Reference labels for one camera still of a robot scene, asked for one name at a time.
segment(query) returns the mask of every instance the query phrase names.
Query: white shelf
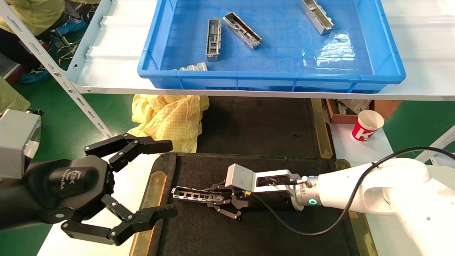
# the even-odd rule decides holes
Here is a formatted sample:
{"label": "white shelf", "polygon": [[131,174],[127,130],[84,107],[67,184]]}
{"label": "white shelf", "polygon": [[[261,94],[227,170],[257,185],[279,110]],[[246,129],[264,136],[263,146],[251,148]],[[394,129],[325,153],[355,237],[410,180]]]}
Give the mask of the white shelf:
{"label": "white shelf", "polygon": [[162,90],[137,74],[156,0],[102,0],[69,79],[98,93],[355,98],[455,101],[455,4],[444,0],[383,0],[407,78],[378,94]]}

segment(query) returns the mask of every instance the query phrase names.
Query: yellow jacket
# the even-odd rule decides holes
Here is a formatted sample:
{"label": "yellow jacket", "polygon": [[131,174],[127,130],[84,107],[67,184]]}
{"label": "yellow jacket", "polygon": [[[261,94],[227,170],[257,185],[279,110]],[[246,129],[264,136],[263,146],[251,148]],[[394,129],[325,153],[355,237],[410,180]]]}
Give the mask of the yellow jacket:
{"label": "yellow jacket", "polygon": [[[64,0],[6,0],[6,2],[35,36],[46,31],[65,11]],[[0,29],[13,33],[1,17]]]}
{"label": "yellow jacket", "polygon": [[16,92],[11,85],[9,85],[3,77],[0,76],[0,114],[5,112],[6,109],[14,109],[19,111],[26,111],[30,107],[28,102],[22,95]]}

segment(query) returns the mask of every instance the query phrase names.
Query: black work surface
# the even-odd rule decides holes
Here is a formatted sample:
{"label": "black work surface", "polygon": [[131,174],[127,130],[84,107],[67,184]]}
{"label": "black work surface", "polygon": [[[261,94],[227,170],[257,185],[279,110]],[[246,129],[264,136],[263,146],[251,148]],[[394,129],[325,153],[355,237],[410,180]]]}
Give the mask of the black work surface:
{"label": "black work surface", "polygon": [[[178,201],[170,197],[179,185],[204,189],[225,179],[227,168],[240,164],[255,172],[289,169],[300,175],[318,175],[335,170],[333,159],[308,159],[209,154],[165,154],[152,171],[165,171],[168,180],[161,204],[174,204],[177,217],[155,225],[149,255],[358,255],[350,221],[322,236],[300,236],[284,228],[268,211],[248,212],[242,221],[230,219],[205,204]],[[280,211],[292,227],[317,232],[330,225],[340,210],[319,206],[303,211]]]}
{"label": "black work surface", "polygon": [[210,97],[197,152],[319,158],[311,100]]}

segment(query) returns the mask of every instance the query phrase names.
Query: paper cup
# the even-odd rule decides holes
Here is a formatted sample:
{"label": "paper cup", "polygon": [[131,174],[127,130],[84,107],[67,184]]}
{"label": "paper cup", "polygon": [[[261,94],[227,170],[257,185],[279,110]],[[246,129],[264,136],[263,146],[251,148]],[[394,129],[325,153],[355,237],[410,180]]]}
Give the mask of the paper cup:
{"label": "paper cup", "polygon": [[359,113],[352,136],[358,141],[367,141],[384,125],[384,118],[373,110],[364,110]]}

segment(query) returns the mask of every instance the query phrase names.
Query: blue plastic tray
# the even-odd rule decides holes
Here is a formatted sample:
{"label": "blue plastic tray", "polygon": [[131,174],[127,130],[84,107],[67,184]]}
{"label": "blue plastic tray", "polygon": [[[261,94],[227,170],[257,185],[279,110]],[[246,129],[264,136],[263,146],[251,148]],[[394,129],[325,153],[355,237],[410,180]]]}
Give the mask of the blue plastic tray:
{"label": "blue plastic tray", "polygon": [[[158,0],[138,74],[163,89],[377,93],[406,76],[380,0],[318,0],[335,24],[321,36],[301,0]],[[235,12],[252,50],[222,20],[220,61],[205,55],[208,20]],[[209,71],[173,71],[200,62]]]}

